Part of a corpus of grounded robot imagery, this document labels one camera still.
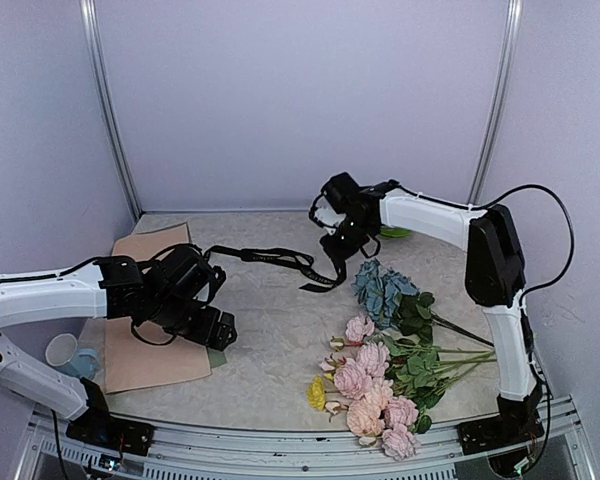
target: table surface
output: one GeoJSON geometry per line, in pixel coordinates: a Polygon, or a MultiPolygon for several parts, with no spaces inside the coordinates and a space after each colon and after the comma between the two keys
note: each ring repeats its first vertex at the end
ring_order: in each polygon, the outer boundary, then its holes
{"type": "MultiPolygon", "coordinates": [[[[313,255],[316,270],[333,277],[318,242],[323,232],[306,213],[144,215],[135,233],[185,222],[193,243],[203,249],[215,244],[291,248],[313,255]]],[[[381,242],[379,261],[411,277],[421,290],[433,292],[436,313],[490,338],[482,312],[464,290],[466,256],[461,250],[419,234],[381,242]]],[[[306,390],[320,373],[318,363],[331,353],[329,339],[343,336],[347,320],[362,312],[351,283],[363,261],[362,255],[352,257],[347,281],[329,293],[316,294],[298,289],[307,280],[297,271],[213,256],[211,263],[227,273],[213,305],[233,313],[238,330],[238,340],[225,351],[228,363],[193,382],[107,395],[111,411],[238,429],[345,430],[345,416],[329,421],[327,413],[312,410],[306,390]]],[[[445,348],[482,349],[439,327],[434,327],[434,342],[445,348]]],[[[103,355],[104,320],[88,321],[80,343],[103,355]]],[[[102,384],[105,374],[100,372],[96,383],[102,384]]],[[[484,364],[452,387],[429,414],[439,422],[494,413],[497,394],[497,366],[484,364]]]]}

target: mug handle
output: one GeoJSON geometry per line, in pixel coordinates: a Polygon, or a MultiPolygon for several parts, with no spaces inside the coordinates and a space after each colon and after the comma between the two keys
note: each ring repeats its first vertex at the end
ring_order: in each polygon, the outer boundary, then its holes
{"type": "Polygon", "coordinates": [[[100,367],[100,362],[98,361],[98,352],[91,348],[81,348],[78,350],[79,357],[91,357],[91,371],[95,372],[100,367]]]}

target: robotic arm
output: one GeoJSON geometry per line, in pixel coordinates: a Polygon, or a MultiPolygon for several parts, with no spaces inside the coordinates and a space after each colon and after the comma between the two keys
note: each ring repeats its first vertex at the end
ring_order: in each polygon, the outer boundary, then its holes
{"type": "Polygon", "coordinates": [[[420,232],[467,252],[465,287],[487,318],[498,359],[500,415],[460,426],[465,453],[517,443],[529,432],[541,436],[536,407],[542,391],[529,364],[533,335],[522,298],[524,256],[509,210],[425,199],[394,180],[361,187],[347,173],[332,177],[320,197],[309,217],[327,231],[320,243],[334,263],[359,250],[368,256],[364,246],[382,225],[420,232]],[[317,206],[320,197],[328,206],[317,206]]]}
{"type": "MultiPolygon", "coordinates": [[[[224,280],[224,272],[190,244],[170,247],[147,262],[102,257],[65,271],[0,275],[0,329],[60,318],[130,316],[132,329],[151,321],[172,339],[224,350],[237,338],[234,317],[209,306],[224,280]]],[[[69,419],[69,437],[115,450],[124,438],[123,451],[146,455],[150,425],[111,417],[95,383],[53,370],[1,333],[0,385],[69,419]]]]}

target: brown cardboard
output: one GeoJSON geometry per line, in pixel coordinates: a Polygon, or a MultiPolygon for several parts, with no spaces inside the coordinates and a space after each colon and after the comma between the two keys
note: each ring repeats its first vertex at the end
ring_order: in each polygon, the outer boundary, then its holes
{"type": "MultiPolygon", "coordinates": [[[[170,245],[187,242],[189,230],[186,225],[180,225],[121,238],[113,248],[113,255],[128,255],[136,261],[144,261],[170,245]]],[[[164,347],[146,345],[131,335],[130,327],[129,317],[106,322],[106,393],[188,382],[211,374],[205,347],[182,338],[164,347]]],[[[151,322],[142,324],[138,332],[153,342],[170,338],[151,322]]]]}

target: light blue mug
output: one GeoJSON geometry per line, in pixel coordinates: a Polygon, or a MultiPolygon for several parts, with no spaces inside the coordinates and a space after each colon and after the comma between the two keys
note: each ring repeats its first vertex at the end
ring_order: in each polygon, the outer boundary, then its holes
{"type": "Polygon", "coordinates": [[[93,380],[100,367],[98,354],[90,348],[78,348],[78,340],[70,333],[54,337],[45,351],[47,363],[65,375],[93,380]]]}

